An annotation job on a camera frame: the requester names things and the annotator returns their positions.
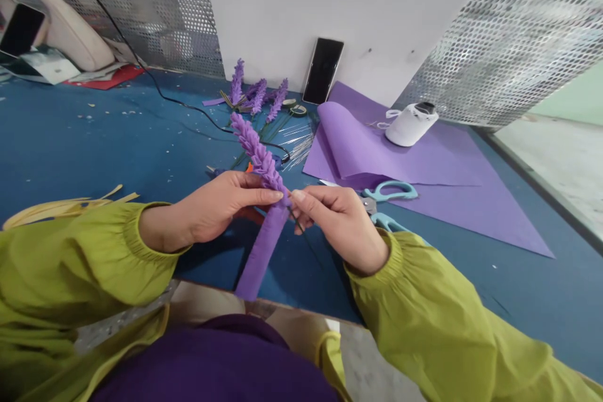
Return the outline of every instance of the black phone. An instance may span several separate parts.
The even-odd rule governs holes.
[[[45,17],[41,11],[23,3],[18,3],[4,29],[4,34],[0,41],[0,52],[4,52],[15,58],[29,52],[36,40],[36,36],[38,36],[40,27],[44,23]]]
[[[325,38],[316,40],[308,81],[301,97],[304,102],[318,105],[327,101],[343,49],[341,41]]]

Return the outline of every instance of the hand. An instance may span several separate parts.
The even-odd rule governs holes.
[[[351,188],[308,186],[291,193],[293,215],[305,229],[314,222],[339,255],[363,275],[377,273],[389,249]],[[302,232],[296,227],[296,234]]]
[[[234,217],[261,224],[263,217],[252,206],[269,206],[281,198],[281,192],[262,188],[258,175],[226,171],[174,205],[144,210],[140,236],[150,248],[174,253],[193,243],[214,240]]]

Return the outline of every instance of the light blue scissors handle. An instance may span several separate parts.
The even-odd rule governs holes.
[[[384,195],[381,193],[381,190],[383,189],[383,187],[399,187],[402,189],[402,191],[390,193],[389,195]],[[396,180],[391,180],[391,181],[386,181],[386,182],[380,183],[377,186],[377,188],[375,188],[374,192],[370,191],[368,188],[365,188],[364,191],[362,192],[362,194],[373,198],[376,202],[389,201],[391,199],[414,199],[414,198],[417,198],[417,196],[419,196],[419,194],[416,192],[415,188],[412,185],[410,185],[408,182],[402,182],[402,181],[396,181]]]
[[[406,229],[400,223],[395,221],[389,215],[382,214],[380,212],[377,212],[376,214],[372,214],[371,221],[373,222],[373,224],[375,226],[383,228],[388,232],[399,232],[399,231],[412,232],[411,230]],[[425,245],[431,246],[425,239],[423,239],[423,242],[425,242]]]

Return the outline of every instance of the white thread spool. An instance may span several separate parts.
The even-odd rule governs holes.
[[[388,111],[388,117],[393,116],[397,118],[387,128],[385,136],[392,143],[406,147],[419,141],[440,117],[429,102],[410,104],[402,111]]]

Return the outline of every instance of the green tape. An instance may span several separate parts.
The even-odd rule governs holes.
[[[283,107],[286,108],[287,110],[292,109],[296,105],[297,105],[297,100],[295,100],[295,99],[285,99],[283,101]]]
[[[304,106],[297,105],[297,106],[291,108],[290,114],[293,117],[303,117],[308,114],[308,109]]]

